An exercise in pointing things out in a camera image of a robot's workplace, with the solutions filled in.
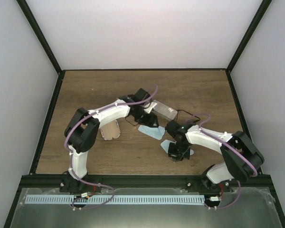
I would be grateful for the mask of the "light blue cleaning cloth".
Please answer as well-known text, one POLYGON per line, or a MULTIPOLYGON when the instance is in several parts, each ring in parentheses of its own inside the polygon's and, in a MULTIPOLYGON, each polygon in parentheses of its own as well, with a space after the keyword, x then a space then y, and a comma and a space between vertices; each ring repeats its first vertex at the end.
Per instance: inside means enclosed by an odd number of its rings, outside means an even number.
POLYGON ((156 140, 161 140, 165 134, 164 127, 150 128, 148 126, 140 125, 138 131, 156 140))

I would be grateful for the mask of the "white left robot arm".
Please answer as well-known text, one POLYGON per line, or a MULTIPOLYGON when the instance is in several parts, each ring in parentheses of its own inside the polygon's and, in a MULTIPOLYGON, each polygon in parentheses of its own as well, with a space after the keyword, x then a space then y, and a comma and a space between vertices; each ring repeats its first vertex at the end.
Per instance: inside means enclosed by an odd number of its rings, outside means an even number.
POLYGON ((133 116, 134 120, 150 128, 159 127, 157 116, 151 112, 152 106, 145 109, 142 105, 152 100, 154 95, 141 101, 133 101, 125 96, 113 103, 95 110, 78 109, 65 130, 64 146, 69 150, 70 165, 68 172, 73 177, 71 187, 78 192, 87 188, 87 156, 93 147, 98 130, 104 125, 120 118, 133 116))

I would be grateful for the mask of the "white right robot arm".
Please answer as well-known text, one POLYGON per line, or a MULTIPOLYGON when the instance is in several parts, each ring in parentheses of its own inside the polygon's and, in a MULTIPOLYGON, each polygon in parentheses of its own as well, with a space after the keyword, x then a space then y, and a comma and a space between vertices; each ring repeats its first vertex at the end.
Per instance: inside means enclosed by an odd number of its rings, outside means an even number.
POLYGON ((246 182, 258 175, 258 169, 265 159, 251 139, 242 131, 234 134, 220 133, 201 127, 197 124, 180 125, 175 121, 169 122, 165 131, 174 139, 162 146, 167 155, 180 162, 189 159, 193 154, 191 146, 199 145, 223 157, 221 164, 208 167, 202 174, 202 187, 206 191, 213 191, 219 183, 235 179, 246 182))

